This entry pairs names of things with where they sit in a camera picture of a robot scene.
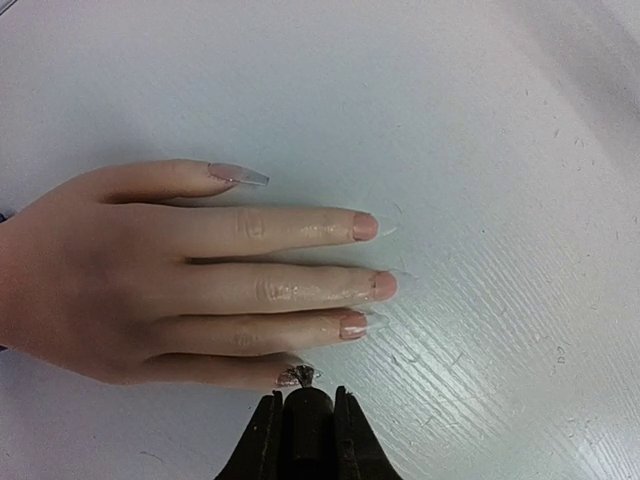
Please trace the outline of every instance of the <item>mannequin hand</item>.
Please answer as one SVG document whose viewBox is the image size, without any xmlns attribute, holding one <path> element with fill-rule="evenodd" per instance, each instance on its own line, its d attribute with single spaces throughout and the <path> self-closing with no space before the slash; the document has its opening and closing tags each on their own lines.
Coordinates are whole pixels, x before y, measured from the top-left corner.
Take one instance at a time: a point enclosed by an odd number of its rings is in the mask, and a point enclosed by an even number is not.
<svg viewBox="0 0 640 480">
<path fill-rule="evenodd" d="M 271 354 L 361 337 L 366 318 L 348 307 L 386 300 L 397 284 L 366 269 L 224 261 L 370 240 L 370 215 L 158 203 L 256 180 L 266 178 L 171 160 L 51 191 L 0 225 L 0 344 L 114 384 L 291 384 L 292 359 Z"/>
</svg>

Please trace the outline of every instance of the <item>black tool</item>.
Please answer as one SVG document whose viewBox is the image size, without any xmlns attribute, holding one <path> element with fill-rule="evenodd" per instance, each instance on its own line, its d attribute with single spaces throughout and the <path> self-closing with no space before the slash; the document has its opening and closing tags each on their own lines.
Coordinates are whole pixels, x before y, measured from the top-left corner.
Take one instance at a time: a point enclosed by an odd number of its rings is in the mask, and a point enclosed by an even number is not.
<svg viewBox="0 0 640 480">
<path fill-rule="evenodd" d="M 216 480 L 402 480 L 356 398 L 308 386 L 262 398 Z"/>
</svg>

